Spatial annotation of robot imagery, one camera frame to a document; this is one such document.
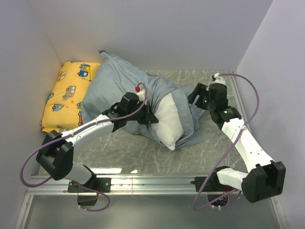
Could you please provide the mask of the black box under rail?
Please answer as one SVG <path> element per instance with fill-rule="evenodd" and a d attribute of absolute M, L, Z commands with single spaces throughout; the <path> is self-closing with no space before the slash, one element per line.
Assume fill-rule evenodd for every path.
<path fill-rule="evenodd" d="M 98 200 L 98 195 L 78 195 L 77 203 L 81 207 L 95 206 Z"/>

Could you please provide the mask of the yellow cartoon car pillow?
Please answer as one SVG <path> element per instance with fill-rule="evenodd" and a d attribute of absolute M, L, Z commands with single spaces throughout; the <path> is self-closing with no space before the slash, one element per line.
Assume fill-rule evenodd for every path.
<path fill-rule="evenodd" d="M 95 77 L 99 63 L 65 62 L 46 102 L 41 126 L 43 132 L 64 132 L 83 124 L 81 106 Z"/>

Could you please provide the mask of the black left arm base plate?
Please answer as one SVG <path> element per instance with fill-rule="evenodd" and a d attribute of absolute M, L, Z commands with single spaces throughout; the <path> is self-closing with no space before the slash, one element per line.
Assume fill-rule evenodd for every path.
<path fill-rule="evenodd" d="M 99 191 L 102 193 L 110 193 L 111 190 L 111 181 L 110 177 L 97 177 L 94 181 L 90 181 L 88 184 L 83 185 L 85 188 L 79 186 L 76 182 L 70 181 L 68 185 L 68 193 L 86 193 L 90 192 L 88 190 L 92 189 L 93 192 Z"/>

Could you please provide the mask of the white pillow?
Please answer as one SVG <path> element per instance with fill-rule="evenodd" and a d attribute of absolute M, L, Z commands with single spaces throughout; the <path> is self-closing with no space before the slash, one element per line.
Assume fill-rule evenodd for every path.
<path fill-rule="evenodd" d="M 160 100 L 154 115 L 159 122 L 152 124 L 151 127 L 157 139 L 168 149 L 174 151 L 176 142 L 183 136 L 184 131 L 171 93 Z"/>

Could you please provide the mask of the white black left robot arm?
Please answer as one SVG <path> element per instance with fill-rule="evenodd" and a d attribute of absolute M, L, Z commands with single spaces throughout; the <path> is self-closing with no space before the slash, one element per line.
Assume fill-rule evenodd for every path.
<path fill-rule="evenodd" d="M 85 192 L 97 189 L 96 174 L 87 166 L 75 163 L 74 153 L 94 138 L 125 127 L 129 121 L 136 121 L 141 125 L 158 123 L 147 97 L 148 93 L 145 90 L 137 93 L 128 92 L 120 102 L 92 121 L 62 133 L 49 132 L 42 149 L 38 151 L 36 161 L 54 180 L 71 180 Z"/>

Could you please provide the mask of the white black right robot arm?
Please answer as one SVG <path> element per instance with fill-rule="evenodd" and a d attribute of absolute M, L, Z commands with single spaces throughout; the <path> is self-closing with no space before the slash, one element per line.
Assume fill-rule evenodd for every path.
<path fill-rule="evenodd" d="M 212 121 L 231 140 L 247 169 L 244 173 L 230 167 L 217 167 L 210 177 L 198 177 L 201 184 L 217 191 L 226 187 L 240 190 L 251 203 L 282 194 L 284 164 L 274 161 L 260 147 L 237 109 L 229 106 L 226 85 L 198 83 L 188 96 L 188 102 L 209 111 Z"/>

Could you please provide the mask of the aluminium side rail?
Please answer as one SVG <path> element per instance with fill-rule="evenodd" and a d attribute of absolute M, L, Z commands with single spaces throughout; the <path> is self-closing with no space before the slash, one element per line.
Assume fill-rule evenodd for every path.
<path fill-rule="evenodd" d="M 236 105 L 237 105 L 237 110 L 241 114 L 242 118 L 246 121 L 247 116 L 246 116 L 246 113 L 245 113 L 245 110 L 244 110 L 244 106 L 243 106 L 243 103 L 242 103 L 240 93 L 238 91 L 236 79 L 232 75 L 227 76 L 227 78 L 229 78 L 229 82 L 230 82 L 231 88 L 233 90 L 234 98 L 235 98 Z"/>

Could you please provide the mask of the aluminium mounting rail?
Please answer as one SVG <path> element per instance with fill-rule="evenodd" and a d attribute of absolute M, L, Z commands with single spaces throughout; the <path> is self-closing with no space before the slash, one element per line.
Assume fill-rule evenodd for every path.
<path fill-rule="evenodd" d="M 105 174 L 100 179 L 108 178 L 105 194 L 113 195 L 195 195 L 203 183 L 203 174 Z M 26 195 L 96 195 L 95 192 L 79 188 L 72 191 L 70 181 L 49 180 L 39 187 L 28 187 Z"/>

